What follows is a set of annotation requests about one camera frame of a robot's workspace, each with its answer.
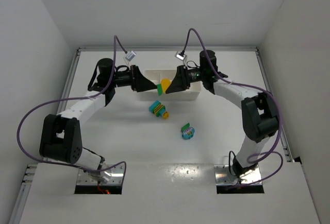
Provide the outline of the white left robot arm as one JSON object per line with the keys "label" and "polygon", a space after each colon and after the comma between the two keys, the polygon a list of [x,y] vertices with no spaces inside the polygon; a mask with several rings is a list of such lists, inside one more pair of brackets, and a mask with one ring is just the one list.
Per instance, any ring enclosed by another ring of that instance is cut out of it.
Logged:
{"label": "white left robot arm", "polygon": [[39,147],[41,156],[92,172],[103,169],[105,159],[83,147],[81,126],[111,102],[116,87],[130,86],[136,92],[157,88],[136,65],[121,69],[110,58],[100,59],[85,96],[70,108],[44,119]]}

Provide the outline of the yellow curved lego brick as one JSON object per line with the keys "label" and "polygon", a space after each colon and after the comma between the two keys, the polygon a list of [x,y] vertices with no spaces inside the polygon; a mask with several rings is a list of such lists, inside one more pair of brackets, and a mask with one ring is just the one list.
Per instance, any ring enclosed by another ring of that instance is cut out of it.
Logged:
{"label": "yellow curved lego brick", "polygon": [[161,87],[162,87],[162,91],[165,93],[166,90],[169,88],[169,86],[171,85],[171,80],[170,79],[162,79],[161,82]]}

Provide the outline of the green square lego brick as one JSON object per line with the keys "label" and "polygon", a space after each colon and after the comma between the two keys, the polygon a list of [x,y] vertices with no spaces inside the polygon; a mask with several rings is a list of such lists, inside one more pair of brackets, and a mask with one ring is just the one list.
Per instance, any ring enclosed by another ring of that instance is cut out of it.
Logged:
{"label": "green square lego brick", "polygon": [[157,85],[157,94],[158,96],[161,96],[163,94],[163,89],[161,84]]}

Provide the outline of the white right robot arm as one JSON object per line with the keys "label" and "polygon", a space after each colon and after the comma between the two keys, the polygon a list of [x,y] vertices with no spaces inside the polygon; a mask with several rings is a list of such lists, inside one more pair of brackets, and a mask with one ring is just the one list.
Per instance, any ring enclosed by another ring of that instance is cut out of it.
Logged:
{"label": "white right robot arm", "polygon": [[166,93],[185,91],[192,83],[200,81],[210,93],[225,98],[241,110],[245,138],[229,166],[230,173],[239,177],[256,167],[255,160],[265,143],[278,131],[278,110],[267,93],[230,83],[227,75],[218,71],[214,51],[201,51],[199,57],[200,64],[195,68],[177,67]]}

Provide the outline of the teal green lego stack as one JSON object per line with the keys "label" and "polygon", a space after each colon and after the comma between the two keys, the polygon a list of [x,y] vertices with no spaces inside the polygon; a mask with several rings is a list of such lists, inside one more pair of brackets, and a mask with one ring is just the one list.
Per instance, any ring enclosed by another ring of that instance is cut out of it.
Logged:
{"label": "teal green lego stack", "polygon": [[181,136],[184,140],[189,140],[194,136],[195,129],[190,125],[190,123],[185,124],[181,127]]}

